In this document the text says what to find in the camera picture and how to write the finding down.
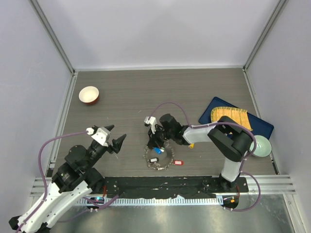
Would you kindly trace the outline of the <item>red key tag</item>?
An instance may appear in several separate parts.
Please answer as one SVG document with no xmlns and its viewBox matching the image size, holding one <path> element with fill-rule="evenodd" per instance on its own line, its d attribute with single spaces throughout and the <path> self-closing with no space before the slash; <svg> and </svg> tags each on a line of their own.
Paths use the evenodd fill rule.
<svg viewBox="0 0 311 233">
<path fill-rule="evenodd" d="M 182 166 L 184 164 L 184 162 L 182 160 L 174 160 L 173 164 L 176 166 Z"/>
</svg>

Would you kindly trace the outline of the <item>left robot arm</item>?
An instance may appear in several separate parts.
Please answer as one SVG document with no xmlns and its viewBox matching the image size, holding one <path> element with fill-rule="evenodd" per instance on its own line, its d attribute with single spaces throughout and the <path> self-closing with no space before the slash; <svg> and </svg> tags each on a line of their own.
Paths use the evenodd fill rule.
<svg viewBox="0 0 311 233">
<path fill-rule="evenodd" d="M 69 149 L 65 162 L 53 175 L 50 183 L 43 178 L 44 192 L 23 215 L 9 220 L 11 228 L 19 233 L 47 233 L 78 200 L 86 195 L 100 193 L 105 179 L 94 165 L 106 153 L 119 153 L 126 135 L 109 142 L 114 125 L 93 126 L 84 133 L 92 138 L 88 148 L 75 145 Z"/>
</svg>

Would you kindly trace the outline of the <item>blue key tag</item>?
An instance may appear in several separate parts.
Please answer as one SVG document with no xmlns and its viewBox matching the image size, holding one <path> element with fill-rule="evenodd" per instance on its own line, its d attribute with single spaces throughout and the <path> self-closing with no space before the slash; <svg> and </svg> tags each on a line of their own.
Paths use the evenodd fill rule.
<svg viewBox="0 0 311 233">
<path fill-rule="evenodd" d="M 154 151 L 157 153 L 157 154 L 162 154 L 164 152 L 163 149 L 161 148 L 154 148 Z"/>
</svg>

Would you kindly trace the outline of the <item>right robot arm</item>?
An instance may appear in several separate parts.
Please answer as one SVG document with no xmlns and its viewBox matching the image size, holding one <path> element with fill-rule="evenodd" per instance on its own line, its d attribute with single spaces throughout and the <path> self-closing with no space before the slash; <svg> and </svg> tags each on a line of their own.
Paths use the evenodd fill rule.
<svg viewBox="0 0 311 233">
<path fill-rule="evenodd" d="M 159 124 L 156 118 L 148 116 L 144 120 L 149 127 L 149 148 L 163 147 L 169 140 L 178 145 L 212 142 L 225 157 L 219 176 L 220 188 L 226 192 L 237 186 L 244 159 L 249 156 L 251 145 L 256 144 L 254 135 L 244 126 L 228 116 L 204 125 L 181 125 L 171 114 L 163 115 Z"/>
</svg>

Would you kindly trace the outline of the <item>black key fob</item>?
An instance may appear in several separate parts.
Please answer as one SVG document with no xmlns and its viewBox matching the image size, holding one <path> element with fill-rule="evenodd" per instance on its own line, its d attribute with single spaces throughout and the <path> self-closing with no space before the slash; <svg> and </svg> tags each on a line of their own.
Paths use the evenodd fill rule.
<svg viewBox="0 0 311 233">
<path fill-rule="evenodd" d="M 159 158 L 157 158 L 157 157 L 149 159 L 150 163 L 158 163 L 158 161 L 159 161 Z"/>
</svg>

